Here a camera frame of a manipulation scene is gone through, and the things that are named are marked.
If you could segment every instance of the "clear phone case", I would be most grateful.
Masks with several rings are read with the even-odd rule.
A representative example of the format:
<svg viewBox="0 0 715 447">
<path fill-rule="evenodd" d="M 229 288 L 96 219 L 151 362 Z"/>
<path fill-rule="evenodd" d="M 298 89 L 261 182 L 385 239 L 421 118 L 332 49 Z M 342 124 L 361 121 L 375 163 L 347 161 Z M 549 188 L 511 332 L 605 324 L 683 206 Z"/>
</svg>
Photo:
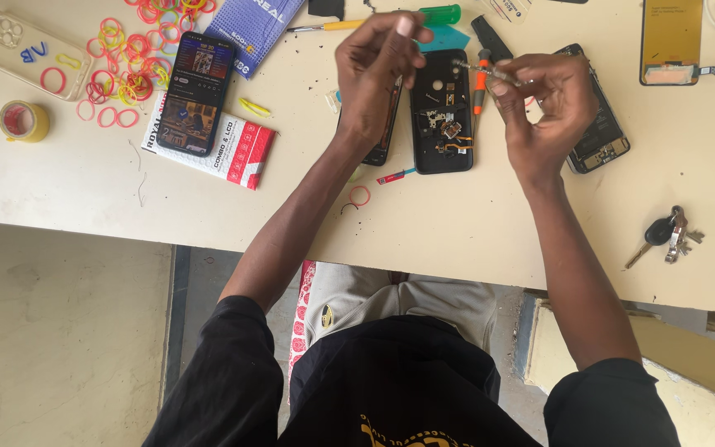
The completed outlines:
<svg viewBox="0 0 715 447">
<path fill-rule="evenodd" d="M 0 11 L 0 70 L 64 101 L 74 101 L 90 71 L 92 59 L 84 49 L 37 28 L 12 14 Z M 60 74 L 65 86 L 60 88 Z M 41 75 L 45 72 L 45 88 Z"/>
</svg>

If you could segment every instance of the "red and white package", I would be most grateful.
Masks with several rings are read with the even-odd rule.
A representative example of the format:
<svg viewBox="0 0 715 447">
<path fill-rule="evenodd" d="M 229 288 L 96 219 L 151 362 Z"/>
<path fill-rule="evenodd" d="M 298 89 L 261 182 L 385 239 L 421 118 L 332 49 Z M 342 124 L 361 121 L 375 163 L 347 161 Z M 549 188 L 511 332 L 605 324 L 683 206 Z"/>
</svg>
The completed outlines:
<svg viewBox="0 0 715 447">
<path fill-rule="evenodd" d="M 159 91 L 159 96 L 154 104 L 154 113 L 151 116 L 148 129 L 145 131 L 145 137 L 142 138 L 142 148 L 255 190 L 261 179 L 264 162 L 276 132 L 223 113 L 219 117 L 214 148 L 208 156 L 195 157 L 178 150 L 161 147 L 156 143 L 156 139 L 159 136 L 159 119 L 164 109 L 164 96 L 165 93 Z"/>
</svg>

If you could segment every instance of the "black t-shirt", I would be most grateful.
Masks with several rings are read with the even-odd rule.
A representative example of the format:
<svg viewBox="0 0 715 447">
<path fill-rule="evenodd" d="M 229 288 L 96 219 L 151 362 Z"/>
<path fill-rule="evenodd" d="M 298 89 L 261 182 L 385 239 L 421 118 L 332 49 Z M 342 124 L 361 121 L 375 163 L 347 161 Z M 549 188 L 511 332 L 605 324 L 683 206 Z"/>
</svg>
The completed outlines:
<svg viewBox="0 0 715 447">
<path fill-rule="evenodd" d="M 496 404 L 492 358 L 435 318 L 370 321 L 311 346 L 280 438 L 273 349 L 255 301 L 220 301 L 143 445 L 539 445 Z M 679 445 L 655 382 L 625 359 L 568 375 L 545 405 L 550 445 Z"/>
</svg>

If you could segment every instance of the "red patterned cloth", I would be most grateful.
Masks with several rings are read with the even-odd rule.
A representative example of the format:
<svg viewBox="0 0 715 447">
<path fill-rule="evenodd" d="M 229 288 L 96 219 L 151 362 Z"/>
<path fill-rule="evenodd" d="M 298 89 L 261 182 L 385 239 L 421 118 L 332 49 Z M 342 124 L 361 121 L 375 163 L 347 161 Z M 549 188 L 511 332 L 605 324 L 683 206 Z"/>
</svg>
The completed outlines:
<svg viewBox="0 0 715 447">
<path fill-rule="evenodd" d="M 316 261 L 303 261 L 303 274 L 300 276 L 300 297 L 297 298 L 297 310 L 294 314 L 294 326 L 292 329 L 292 345 L 288 350 L 288 380 L 292 379 L 294 363 L 303 356 L 307 346 L 305 346 L 305 311 L 307 302 L 311 297 L 311 282 L 316 274 Z"/>
</svg>

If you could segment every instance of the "fingernail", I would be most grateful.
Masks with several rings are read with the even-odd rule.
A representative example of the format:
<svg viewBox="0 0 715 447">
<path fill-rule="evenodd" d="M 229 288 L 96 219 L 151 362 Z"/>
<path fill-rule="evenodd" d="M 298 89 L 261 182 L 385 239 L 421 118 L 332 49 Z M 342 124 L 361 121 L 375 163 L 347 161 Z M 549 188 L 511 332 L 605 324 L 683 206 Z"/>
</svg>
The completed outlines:
<svg viewBox="0 0 715 447">
<path fill-rule="evenodd" d="M 399 17 L 399 21 L 396 23 L 396 32 L 405 37 L 412 37 L 412 25 L 410 17 Z"/>
<path fill-rule="evenodd" d="M 498 81 L 490 88 L 490 90 L 492 90 L 492 92 L 495 93 L 496 96 L 502 96 L 507 92 L 507 87 L 506 84 L 501 81 Z"/>
</svg>

